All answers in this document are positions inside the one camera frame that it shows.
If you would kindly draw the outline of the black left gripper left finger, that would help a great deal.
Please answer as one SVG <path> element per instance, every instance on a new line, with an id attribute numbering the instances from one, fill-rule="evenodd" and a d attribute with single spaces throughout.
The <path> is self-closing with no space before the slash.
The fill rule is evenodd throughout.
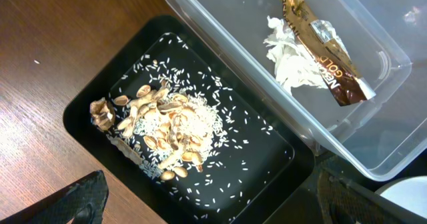
<path id="1" fill-rule="evenodd" d="M 101 223 L 109 196 L 104 172 L 93 171 L 2 223 Z"/>

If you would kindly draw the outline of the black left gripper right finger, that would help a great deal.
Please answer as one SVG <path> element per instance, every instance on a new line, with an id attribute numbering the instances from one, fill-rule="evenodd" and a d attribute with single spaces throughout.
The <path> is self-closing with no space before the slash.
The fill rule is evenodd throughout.
<path id="1" fill-rule="evenodd" d="M 349 178 L 321 169 L 317 198 L 325 223 L 426 223 L 426 219 Z"/>

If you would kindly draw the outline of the peanut shells and rice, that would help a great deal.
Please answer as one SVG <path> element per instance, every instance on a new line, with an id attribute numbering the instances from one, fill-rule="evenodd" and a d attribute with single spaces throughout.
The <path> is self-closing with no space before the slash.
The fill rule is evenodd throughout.
<path id="1" fill-rule="evenodd" d="M 262 221 L 281 201 L 271 186 L 292 147 L 176 34 L 161 35 L 89 114 L 197 222 Z"/>

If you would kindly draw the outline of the gold coffee sachet wrapper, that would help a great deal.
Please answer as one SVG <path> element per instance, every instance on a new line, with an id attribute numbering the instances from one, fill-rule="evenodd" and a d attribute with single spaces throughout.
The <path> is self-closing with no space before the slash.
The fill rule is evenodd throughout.
<path id="1" fill-rule="evenodd" d="M 280 1 L 284 21 L 316 62 L 320 76 L 337 103 L 347 106 L 375 97 L 350 56 L 308 4 L 304 0 Z"/>

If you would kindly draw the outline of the white tissue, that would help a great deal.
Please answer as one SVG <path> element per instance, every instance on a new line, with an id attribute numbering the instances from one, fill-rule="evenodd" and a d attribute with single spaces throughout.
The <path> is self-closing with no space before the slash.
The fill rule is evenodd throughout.
<path id="1" fill-rule="evenodd" d="M 264 44 L 268 48 L 266 57 L 275 63 L 276 81 L 287 93 L 302 85 L 325 89 L 327 85 L 320 74 L 318 64 L 288 24 L 276 17 L 268 16 L 267 20 L 273 33 L 264 39 Z"/>

